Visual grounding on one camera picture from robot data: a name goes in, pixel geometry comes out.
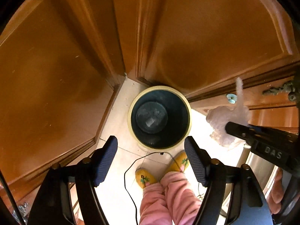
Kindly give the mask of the person's right hand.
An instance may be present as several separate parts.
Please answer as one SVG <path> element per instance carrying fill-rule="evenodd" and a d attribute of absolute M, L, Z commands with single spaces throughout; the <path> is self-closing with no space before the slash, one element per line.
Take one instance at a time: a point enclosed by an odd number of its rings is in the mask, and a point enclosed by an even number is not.
<path fill-rule="evenodd" d="M 281 200 L 283 199 L 284 196 L 282 177 L 283 177 L 283 170 L 279 168 L 274 178 L 273 187 L 267 198 L 267 203 L 271 214 L 279 213 L 282 206 Z"/>

